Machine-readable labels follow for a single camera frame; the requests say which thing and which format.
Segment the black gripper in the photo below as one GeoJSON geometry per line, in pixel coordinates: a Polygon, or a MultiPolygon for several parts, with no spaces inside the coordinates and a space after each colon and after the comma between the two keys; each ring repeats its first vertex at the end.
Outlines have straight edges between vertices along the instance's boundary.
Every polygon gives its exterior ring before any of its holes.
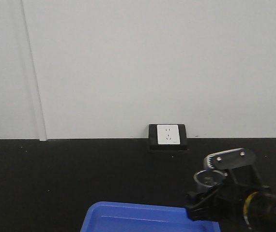
{"type": "Polygon", "coordinates": [[[187,193],[186,213],[192,221],[244,221],[243,207],[246,198],[255,192],[270,192],[261,182],[253,165],[220,171],[225,175],[221,184],[205,193],[197,189],[187,193]]]}

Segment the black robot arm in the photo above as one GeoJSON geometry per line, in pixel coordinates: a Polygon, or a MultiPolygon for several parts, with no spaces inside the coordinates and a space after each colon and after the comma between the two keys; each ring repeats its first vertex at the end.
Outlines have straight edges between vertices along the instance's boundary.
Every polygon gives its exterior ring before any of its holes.
{"type": "Polygon", "coordinates": [[[222,179],[206,190],[189,191],[192,221],[228,220],[253,232],[276,232],[276,195],[261,183],[252,165],[218,171],[222,179]]]}

